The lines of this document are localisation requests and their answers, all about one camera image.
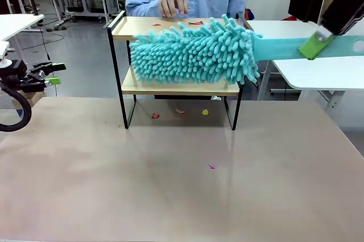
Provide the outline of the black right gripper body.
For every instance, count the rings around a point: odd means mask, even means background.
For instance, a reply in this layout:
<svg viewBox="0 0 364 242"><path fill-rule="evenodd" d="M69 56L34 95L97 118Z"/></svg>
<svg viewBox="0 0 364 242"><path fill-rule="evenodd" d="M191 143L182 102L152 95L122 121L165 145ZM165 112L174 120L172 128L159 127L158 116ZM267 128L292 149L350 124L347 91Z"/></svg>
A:
<svg viewBox="0 0 364 242"><path fill-rule="evenodd" d="M343 35L363 18L363 0L333 0L321 17L321 25L333 35Z"/></svg>

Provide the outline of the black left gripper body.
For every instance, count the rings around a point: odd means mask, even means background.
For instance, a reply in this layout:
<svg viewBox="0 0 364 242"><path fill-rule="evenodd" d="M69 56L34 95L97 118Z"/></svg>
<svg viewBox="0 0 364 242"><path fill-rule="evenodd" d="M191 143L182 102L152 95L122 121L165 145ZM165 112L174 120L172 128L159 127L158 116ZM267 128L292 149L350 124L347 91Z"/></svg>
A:
<svg viewBox="0 0 364 242"><path fill-rule="evenodd" d="M23 60L11 60L11 65L1 68L1 89L11 90L35 90L34 83L31 83L30 74Z"/></svg>

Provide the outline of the person right hand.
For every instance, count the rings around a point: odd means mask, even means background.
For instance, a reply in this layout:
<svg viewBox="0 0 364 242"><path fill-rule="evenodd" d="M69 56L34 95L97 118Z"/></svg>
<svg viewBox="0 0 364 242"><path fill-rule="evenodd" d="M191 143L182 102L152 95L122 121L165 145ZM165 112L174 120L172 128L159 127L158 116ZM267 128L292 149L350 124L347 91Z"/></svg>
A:
<svg viewBox="0 0 364 242"><path fill-rule="evenodd" d="M174 18L177 14L188 14L187 0L159 0L159 11L164 18Z"/></svg>

